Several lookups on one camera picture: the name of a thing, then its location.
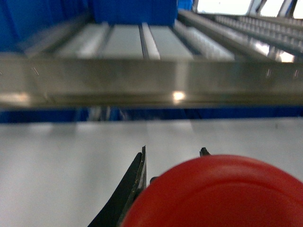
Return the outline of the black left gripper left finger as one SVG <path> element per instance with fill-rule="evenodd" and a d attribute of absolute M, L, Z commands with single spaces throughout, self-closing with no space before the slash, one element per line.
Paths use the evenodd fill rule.
<path fill-rule="evenodd" d="M 146 147 L 137 153 L 108 202 L 90 222 L 90 227 L 119 227 L 128 210 L 146 188 Z"/>

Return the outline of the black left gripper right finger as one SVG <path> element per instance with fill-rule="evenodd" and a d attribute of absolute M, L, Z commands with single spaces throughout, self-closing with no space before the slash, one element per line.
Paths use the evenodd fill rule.
<path fill-rule="evenodd" d="M 202 147 L 200 150 L 200 156 L 203 157 L 203 156 L 208 156 L 208 155 L 211 155 L 211 154 L 208 152 L 208 150 L 205 147 Z"/>

